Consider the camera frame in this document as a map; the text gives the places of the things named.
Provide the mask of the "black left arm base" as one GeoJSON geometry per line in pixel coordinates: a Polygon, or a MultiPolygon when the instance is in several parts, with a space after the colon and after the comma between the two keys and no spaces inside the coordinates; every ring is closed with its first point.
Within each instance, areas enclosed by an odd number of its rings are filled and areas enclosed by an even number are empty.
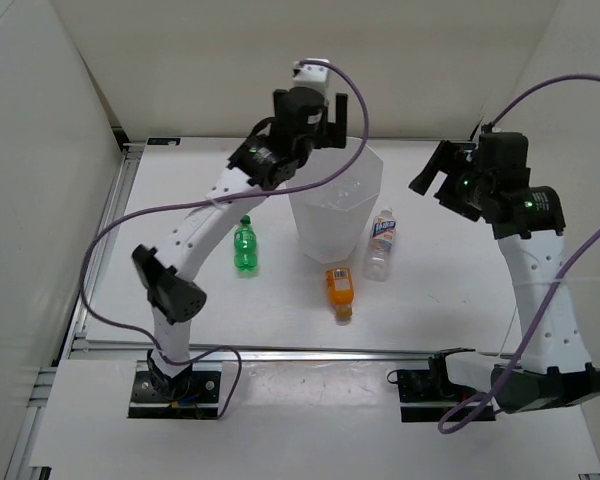
{"type": "Polygon", "coordinates": [[[193,370],[184,385],[164,396],[151,383],[146,364],[138,363],[127,408],[129,419],[215,420],[219,413],[219,367],[193,370]]]}

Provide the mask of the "clear bottle white orange label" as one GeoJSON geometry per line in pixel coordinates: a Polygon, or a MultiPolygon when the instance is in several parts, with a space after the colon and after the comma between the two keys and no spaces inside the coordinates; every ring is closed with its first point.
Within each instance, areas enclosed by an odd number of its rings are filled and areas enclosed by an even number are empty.
{"type": "Polygon", "coordinates": [[[363,275],[368,280],[384,281],[388,277],[395,236],[393,210],[390,207],[382,208],[373,219],[364,258],[363,275]]]}

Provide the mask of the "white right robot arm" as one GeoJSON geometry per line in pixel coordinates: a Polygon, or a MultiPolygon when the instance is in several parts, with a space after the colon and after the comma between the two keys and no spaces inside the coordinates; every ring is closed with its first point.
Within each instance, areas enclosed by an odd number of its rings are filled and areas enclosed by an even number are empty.
{"type": "Polygon", "coordinates": [[[582,341],[566,284],[568,270],[600,239],[600,227],[565,257],[561,200],[551,187],[531,186],[527,154],[523,134],[486,127],[475,143],[441,141],[409,185],[423,195],[443,175],[434,195],[439,204],[491,226],[521,327],[510,360],[459,348],[432,355],[425,370],[396,371],[402,402],[447,402],[444,420],[570,407],[600,396],[600,368],[582,341]]]}

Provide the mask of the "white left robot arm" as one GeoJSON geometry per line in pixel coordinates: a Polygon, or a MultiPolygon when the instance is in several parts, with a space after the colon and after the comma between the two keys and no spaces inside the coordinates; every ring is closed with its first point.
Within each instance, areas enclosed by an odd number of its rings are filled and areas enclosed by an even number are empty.
{"type": "Polygon", "coordinates": [[[166,400],[191,386],[191,320],[207,296],[194,280],[202,264],[239,220],[304,166],[323,134],[325,87],[296,85],[274,93],[274,114],[262,120],[229,157],[208,196],[158,245],[137,246],[132,261],[152,307],[157,346],[148,355],[150,381],[166,400]]]}

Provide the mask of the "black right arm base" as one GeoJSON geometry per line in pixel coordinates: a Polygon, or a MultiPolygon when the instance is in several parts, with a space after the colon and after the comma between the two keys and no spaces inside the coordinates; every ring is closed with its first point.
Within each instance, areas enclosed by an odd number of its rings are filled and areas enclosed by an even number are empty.
{"type": "Polygon", "coordinates": [[[430,370],[394,369],[386,375],[396,386],[402,423],[438,423],[453,407],[475,394],[470,387],[441,387],[430,370]]]}

